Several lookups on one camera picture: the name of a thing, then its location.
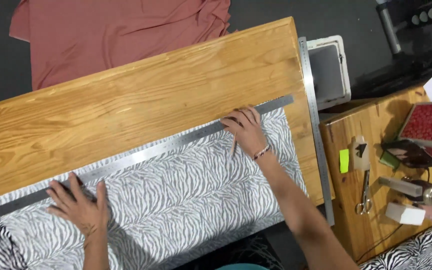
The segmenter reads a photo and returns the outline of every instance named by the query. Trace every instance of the wooden board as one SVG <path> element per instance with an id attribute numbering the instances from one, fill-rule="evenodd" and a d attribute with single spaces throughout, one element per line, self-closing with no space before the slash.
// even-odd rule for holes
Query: wooden board
<path id="1" fill-rule="evenodd" d="M 379 163 L 382 154 L 380 143 L 395 138 L 412 105 L 422 101 L 428 101 L 428 97 L 423 87 L 418 86 L 371 100 L 365 105 L 321 122 L 324 148 L 336 194 L 336 199 L 333 200 L 336 220 L 333 231 L 355 260 L 371 249 L 375 243 L 390 235 L 399 225 L 385 216 L 388 202 L 409 203 L 396 192 L 390 191 L 386 186 L 380 186 L 376 181 L 379 176 L 393 175 L 390 167 Z M 362 170 L 339 172 L 339 150 L 347 149 L 351 138 L 356 135 L 363 135 L 369 147 L 371 163 L 369 184 L 373 209 L 367 215 L 357 215 L 354 211 L 356 204 L 361 201 L 364 172 Z M 432 168 L 429 171 L 432 183 Z M 401 178 L 406 175 L 421 179 L 428 177 L 423 169 L 409 169 L 403 165 L 395 172 L 394 177 Z M 361 261 L 366 261 L 431 225 L 428 220 L 421 226 L 403 225 Z"/>
<path id="2" fill-rule="evenodd" d="M 289 93 L 303 176 L 321 203 L 292 18 L 0 102 L 0 195 Z"/>

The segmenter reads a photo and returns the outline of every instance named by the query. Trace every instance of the teal shirt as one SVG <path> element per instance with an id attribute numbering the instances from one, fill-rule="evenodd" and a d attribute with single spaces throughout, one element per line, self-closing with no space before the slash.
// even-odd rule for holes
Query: teal shirt
<path id="1" fill-rule="evenodd" d="M 269 270 L 269 269 L 251 263 L 237 263 L 237 264 L 225 265 L 216 270 Z"/>

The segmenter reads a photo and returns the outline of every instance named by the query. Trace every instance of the braided bracelet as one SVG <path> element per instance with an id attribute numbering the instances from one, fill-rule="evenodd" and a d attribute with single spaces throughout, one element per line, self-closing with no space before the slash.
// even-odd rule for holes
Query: braided bracelet
<path id="1" fill-rule="evenodd" d="M 263 156 L 264 153 L 266 153 L 269 150 L 269 145 L 266 145 L 266 147 L 261 150 L 259 153 L 255 154 L 254 157 L 252 158 L 253 161 L 257 160 L 260 156 Z"/>

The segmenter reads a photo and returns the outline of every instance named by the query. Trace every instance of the black cord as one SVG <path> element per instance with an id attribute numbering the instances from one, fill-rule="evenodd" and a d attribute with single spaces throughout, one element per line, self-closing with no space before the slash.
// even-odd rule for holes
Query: black cord
<path id="1" fill-rule="evenodd" d="M 372 251 L 373 249 L 375 249 L 377 246 L 379 246 L 382 242 L 385 242 L 389 237 L 391 237 L 392 235 L 394 235 L 399 228 L 401 228 L 401 226 L 403 226 L 403 224 L 399 224 L 399 226 L 393 230 L 392 233 L 390 233 L 388 236 L 386 236 L 384 239 L 382 239 L 381 241 L 379 241 L 377 244 L 375 244 L 372 248 L 370 248 L 368 251 L 364 252 L 363 255 L 361 255 L 361 257 L 359 257 L 359 259 L 357 259 L 356 263 L 359 264 L 359 261 L 361 261 L 361 259 L 363 259 L 363 257 L 368 254 L 370 251 Z"/>

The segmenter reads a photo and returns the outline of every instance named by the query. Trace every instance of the steel ruler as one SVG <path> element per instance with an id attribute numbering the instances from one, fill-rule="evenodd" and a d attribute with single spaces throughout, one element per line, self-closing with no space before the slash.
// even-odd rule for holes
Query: steel ruler
<path id="1" fill-rule="evenodd" d="M 291 103 L 293 103 L 293 101 L 294 100 L 293 100 L 292 95 L 285 95 L 285 96 L 282 96 L 280 98 L 274 99 L 272 101 L 268 101 L 266 103 L 258 105 L 255 107 L 255 109 L 260 114 L 266 114 L 266 113 L 269 113 L 269 112 L 274 111 L 276 109 L 279 109 L 281 107 L 284 107 L 288 104 L 291 104 Z M 224 129 L 223 124 L 221 124 L 219 121 L 216 121 L 210 125 L 201 127 L 200 129 L 197 129 L 195 131 L 189 132 L 187 134 L 181 135 L 181 136 L 176 137 L 176 138 L 171 138 L 171 139 L 169 139 L 163 143 L 156 144 L 152 147 L 138 151 L 138 152 L 133 153 L 129 156 L 122 157 L 116 161 L 113 161 L 113 162 L 106 164 L 102 167 L 94 169 L 90 172 L 78 175 L 78 177 L 83 184 L 87 184 L 90 181 L 111 175 L 112 173 L 123 170 L 123 169 L 128 168 L 130 166 L 133 166 L 135 164 L 141 163 L 141 162 L 146 161 L 150 158 L 159 156 L 159 155 L 164 154 L 170 150 L 179 148 L 183 145 L 189 144 L 193 141 L 204 138 L 208 135 L 222 131 L 223 129 Z M 65 185 L 66 187 L 70 186 L 68 180 L 63 181 L 61 183 L 63 185 Z M 12 213 L 12 212 L 19 210 L 21 208 L 24 208 L 26 206 L 37 203 L 41 200 L 49 198 L 48 194 L 46 193 L 46 190 L 47 190 L 47 188 L 41 189 L 41 190 L 38 190 L 34 193 L 23 196 L 19 199 L 16 199 L 16 200 L 10 201 L 6 204 L 0 205 L 0 217 L 3 215 L 7 215 L 9 213 Z"/>
<path id="2" fill-rule="evenodd" d="M 314 137 L 314 146 L 316 148 L 316 158 L 318 160 L 319 177 L 321 178 L 322 197 L 324 208 L 326 209 L 326 219 L 330 226 L 335 224 L 333 213 L 333 203 L 331 202 L 331 187 L 329 184 L 328 167 L 326 164 L 325 148 L 319 130 L 318 106 L 316 103 L 315 85 L 313 82 L 313 73 L 309 62 L 308 46 L 306 37 L 297 39 L 299 43 L 299 54 L 301 56 L 301 66 L 303 72 L 304 89 L 308 97 L 309 116 L 311 118 L 312 135 Z"/>

